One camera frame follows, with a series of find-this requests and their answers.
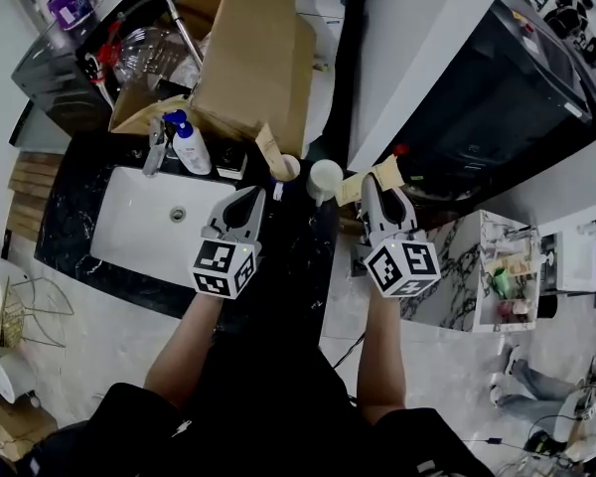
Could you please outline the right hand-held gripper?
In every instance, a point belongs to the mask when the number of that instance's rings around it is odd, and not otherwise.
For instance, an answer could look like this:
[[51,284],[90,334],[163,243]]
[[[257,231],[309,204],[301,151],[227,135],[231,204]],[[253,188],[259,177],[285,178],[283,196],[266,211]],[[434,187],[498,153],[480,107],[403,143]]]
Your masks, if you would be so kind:
[[416,297],[441,278],[435,246],[417,225],[400,187],[383,190],[372,173],[362,181],[364,239],[357,276],[368,275],[382,297]]

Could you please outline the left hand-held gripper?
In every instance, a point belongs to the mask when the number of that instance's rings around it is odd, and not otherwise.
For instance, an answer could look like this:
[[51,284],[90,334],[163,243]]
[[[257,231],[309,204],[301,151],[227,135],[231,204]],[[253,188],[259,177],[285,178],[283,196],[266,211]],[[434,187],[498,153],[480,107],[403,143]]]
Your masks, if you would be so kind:
[[192,262],[197,293],[236,299],[258,269],[266,191],[239,189],[219,201],[201,231],[201,245]]

